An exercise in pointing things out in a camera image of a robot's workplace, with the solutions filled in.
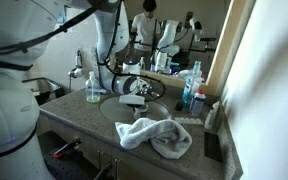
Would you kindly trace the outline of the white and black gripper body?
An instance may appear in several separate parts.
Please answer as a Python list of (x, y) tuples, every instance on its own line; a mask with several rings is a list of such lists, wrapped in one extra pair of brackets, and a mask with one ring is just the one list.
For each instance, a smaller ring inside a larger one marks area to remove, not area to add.
[(119, 103), (129, 106), (142, 106), (145, 104), (145, 98), (139, 95), (121, 95), (119, 97)]

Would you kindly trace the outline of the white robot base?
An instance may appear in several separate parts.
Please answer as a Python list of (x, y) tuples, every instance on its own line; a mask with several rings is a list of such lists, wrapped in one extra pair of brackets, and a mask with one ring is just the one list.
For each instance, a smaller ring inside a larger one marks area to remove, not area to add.
[(55, 180), (36, 134), (39, 105), (22, 83), (70, 0), (0, 0), (0, 180)]

